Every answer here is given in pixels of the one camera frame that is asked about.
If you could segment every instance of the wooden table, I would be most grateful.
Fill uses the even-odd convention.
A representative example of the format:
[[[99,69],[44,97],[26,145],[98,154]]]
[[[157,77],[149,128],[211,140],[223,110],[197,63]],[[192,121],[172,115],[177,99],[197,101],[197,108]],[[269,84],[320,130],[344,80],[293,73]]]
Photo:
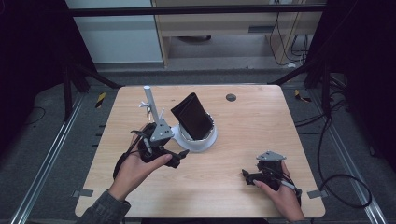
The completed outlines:
[[[317,189],[298,134],[280,87],[270,85],[152,86],[159,113],[170,126],[177,120],[170,109],[189,93],[196,92],[219,131],[215,144],[205,152],[190,153],[176,168],[161,167],[133,191],[127,217],[279,217],[263,191],[248,186],[241,169],[258,172],[256,156],[272,150],[287,157],[286,164],[296,186],[303,190],[302,208],[307,217],[325,213],[320,198],[306,192]],[[226,95],[236,95],[229,102]],[[95,154],[76,214],[81,216],[109,188],[114,166],[131,143],[132,129],[148,121],[143,86],[120,89]],[[171,140],[165,148],[182,148]]]

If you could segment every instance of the human hand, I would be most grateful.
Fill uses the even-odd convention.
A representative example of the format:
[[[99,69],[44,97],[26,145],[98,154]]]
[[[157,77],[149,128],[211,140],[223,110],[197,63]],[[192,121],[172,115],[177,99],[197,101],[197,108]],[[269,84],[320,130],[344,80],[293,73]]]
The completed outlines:
[[[111,185],[108,193],[118,201],[124,201],[125,198],[136,189],[154,170],[165,165],[172,159],[172,155],[166,154],[154,161],[145,163],[140,159],[138,152],[131,153],[122,163],[116,179]]]
[[[290,174],[285,162],[283,161],[282,170],[286,175]],[[294,190],[284,185],[280,185],[279,190],[275,191],[261,181],[253,180],[253,182],[258,188],[262,189],[265,194],[268,195],[268,197],[274,202],[277,211],[285,219],[290,222],[305,219]]]

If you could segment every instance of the tabletop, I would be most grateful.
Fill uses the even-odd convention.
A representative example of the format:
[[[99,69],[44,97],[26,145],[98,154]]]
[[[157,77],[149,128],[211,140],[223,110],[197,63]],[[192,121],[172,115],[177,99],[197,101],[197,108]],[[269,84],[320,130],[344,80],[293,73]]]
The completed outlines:
[[[318,187],[279,86],[151,86],[151,91],[172,127],[177,120],[170,109],[195,92],[212,116],[218,138],[208,150],[188,154],[176,169],[164,166],[153,172],[127,197],[132,206],[127,217],[279,217],[271,200],[247,185],[241,172],[257,173],[256,157],[268,150],[287,157],[290,176],[303,191],[304,214],[324,215],[322,200],[306,194]],[[236,100],[228,101],[228,94]],[[78,216],[112,184],[114,166],[131,144],[131,130],[149,122],[146,108],[139,107],[142,101],[147,101],[143,86],[119,90],[84,185],[93,194],[78,199]],[[183,150],[174,140],[165,148]]]

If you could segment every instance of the wall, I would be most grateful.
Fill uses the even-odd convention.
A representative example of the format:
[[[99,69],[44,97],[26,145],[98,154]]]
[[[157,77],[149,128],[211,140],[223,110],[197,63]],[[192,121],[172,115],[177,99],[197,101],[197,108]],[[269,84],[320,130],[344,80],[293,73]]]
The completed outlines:
[[[149,0],[66,0],[70,8],[151,7]],[[153,16],[75,18],[95,65],[162,63]]]

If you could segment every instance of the hand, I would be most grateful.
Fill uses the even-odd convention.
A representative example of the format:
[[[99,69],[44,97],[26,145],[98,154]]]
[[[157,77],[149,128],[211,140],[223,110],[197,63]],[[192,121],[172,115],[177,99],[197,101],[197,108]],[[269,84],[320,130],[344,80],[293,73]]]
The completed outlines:
[[[136,189],[154,170],[165,165],[172,159],[172,155],[166,154],[154,161],[145,163],[140,159],[140,154],[134,152],[122,163],[116,179],[111,185],[108,193],[118,201],[125,201],[125,198]]]
[[[289,175],[288,168],[283,161],[282,170],[283,173]],[[258,188],[262,189],[268,195],[268,197],[274,202],[277,211],[279,211],[280,215],[282,215],[285,219],[290,222],[305,219],[294,190],[284,185],[280,185],[279,190],[274,191],[261,181],[253,180],[253,182]]]

